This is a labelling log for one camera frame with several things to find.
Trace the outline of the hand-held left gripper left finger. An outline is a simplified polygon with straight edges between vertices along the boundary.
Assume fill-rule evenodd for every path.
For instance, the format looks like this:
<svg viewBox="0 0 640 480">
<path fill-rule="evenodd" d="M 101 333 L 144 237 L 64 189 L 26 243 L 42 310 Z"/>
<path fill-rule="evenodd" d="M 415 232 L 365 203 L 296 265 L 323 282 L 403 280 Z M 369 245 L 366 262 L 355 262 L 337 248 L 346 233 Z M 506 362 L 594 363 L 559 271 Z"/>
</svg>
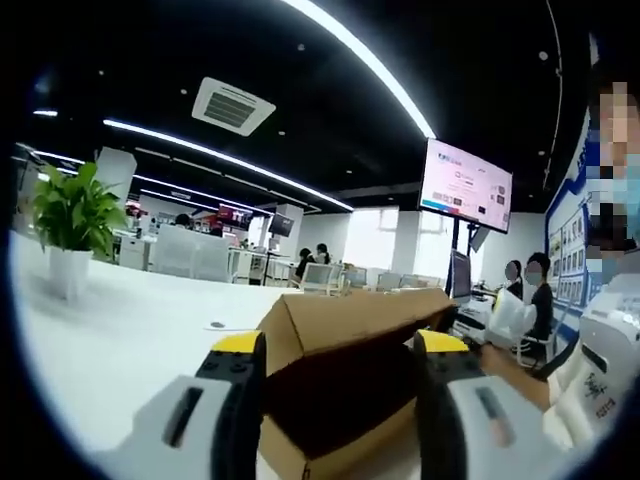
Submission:
<svg viewBox="0 0 640 480">
<path fill-rule="evenodd" d="M 230 335 L 154 395 L 127 437 L 127 477 L 254 479 L 266 353 L 262 332 Z"/>
</svg>

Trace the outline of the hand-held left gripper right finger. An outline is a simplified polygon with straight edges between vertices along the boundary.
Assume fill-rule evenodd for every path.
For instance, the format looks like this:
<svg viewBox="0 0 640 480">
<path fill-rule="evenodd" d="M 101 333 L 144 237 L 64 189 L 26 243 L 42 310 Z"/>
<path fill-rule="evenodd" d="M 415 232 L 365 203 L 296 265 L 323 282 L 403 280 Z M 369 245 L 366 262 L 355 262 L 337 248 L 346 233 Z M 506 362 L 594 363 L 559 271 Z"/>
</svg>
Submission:
<svg viewBox="0 0 640 480">
<path fill-rule="evenodd" d="M 414 334 L 416 420 L 423 479 L 538 479 L 551 459 L 542 414 L 487 376 L 461 339 Z"/>
</svg>

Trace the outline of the person's right hand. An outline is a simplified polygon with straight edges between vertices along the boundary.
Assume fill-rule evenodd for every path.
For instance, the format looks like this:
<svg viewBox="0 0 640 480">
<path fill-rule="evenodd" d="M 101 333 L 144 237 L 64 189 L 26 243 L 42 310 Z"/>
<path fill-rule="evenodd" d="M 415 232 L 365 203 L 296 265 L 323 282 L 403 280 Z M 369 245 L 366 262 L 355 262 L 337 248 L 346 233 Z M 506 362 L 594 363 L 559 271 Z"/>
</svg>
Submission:
<svg viewBox="0 0 640 480">
<path fill-rule="evenodd" d="M 479 361 L 481 369 L 487 375 L 502 376 L 511 366 L 509 356 L 489 343 L 480 348 Z"/>
</svg>

